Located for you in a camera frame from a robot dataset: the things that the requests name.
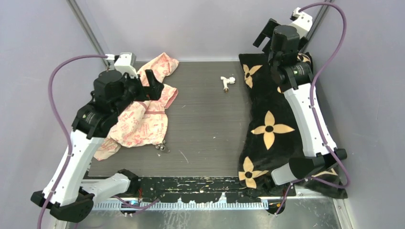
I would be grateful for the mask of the white plastic water faucet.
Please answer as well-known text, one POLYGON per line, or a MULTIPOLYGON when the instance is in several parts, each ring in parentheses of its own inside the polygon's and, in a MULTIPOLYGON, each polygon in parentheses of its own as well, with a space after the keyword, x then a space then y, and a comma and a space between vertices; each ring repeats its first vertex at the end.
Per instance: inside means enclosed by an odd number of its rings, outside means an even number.
POLYGON ((224 76, 221 76, 220 80, 223 82, 223 86, 224 86, 223 91, 225 93, 229 92, 229 87, 228 87, 229 84, 235 84, 235 78, 234 77, 226 78, 224 76))

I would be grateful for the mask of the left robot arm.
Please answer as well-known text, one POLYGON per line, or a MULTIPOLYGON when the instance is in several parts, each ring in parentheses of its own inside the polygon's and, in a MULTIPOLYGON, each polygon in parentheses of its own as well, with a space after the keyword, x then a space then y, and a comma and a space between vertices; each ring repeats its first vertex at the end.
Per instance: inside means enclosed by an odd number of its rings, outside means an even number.
POLYGON ((138 176, 126 169, 92 185, 83 185, 82 180, 121 113, 133 102, 160 99, 163 83, 151 69, 145 74, 147 86, 139 76, 128 73, 109 70, 99 74, 93 82, 90 102, 76 114, 68 147, 54 177, 47 187, 32 194, 33 203, 48 209, 58 220, 78 223, 98 203, 120 194, 133 197, 139 192, 138 176))

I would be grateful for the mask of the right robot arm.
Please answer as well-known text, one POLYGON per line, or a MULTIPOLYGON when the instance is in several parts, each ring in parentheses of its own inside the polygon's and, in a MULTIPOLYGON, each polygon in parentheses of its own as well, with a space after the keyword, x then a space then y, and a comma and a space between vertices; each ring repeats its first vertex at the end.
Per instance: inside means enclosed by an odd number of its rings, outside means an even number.
POLYGON ((296 119, 304 157, 289 161, 271 172, 265 183, 266 192, 277 196, 285 183, 294 183, 336 165, 347 158, 343 148, 337 148, 324 122, 315 93, 315 79, 308 63, 298 60, 298 53, 306 43, 305 35, 311 20, 302 24, 281 25, 269 19, 253 45, 259 47, 268 37, 263 52, 268 54, 270 75, 280 87, 296 119))

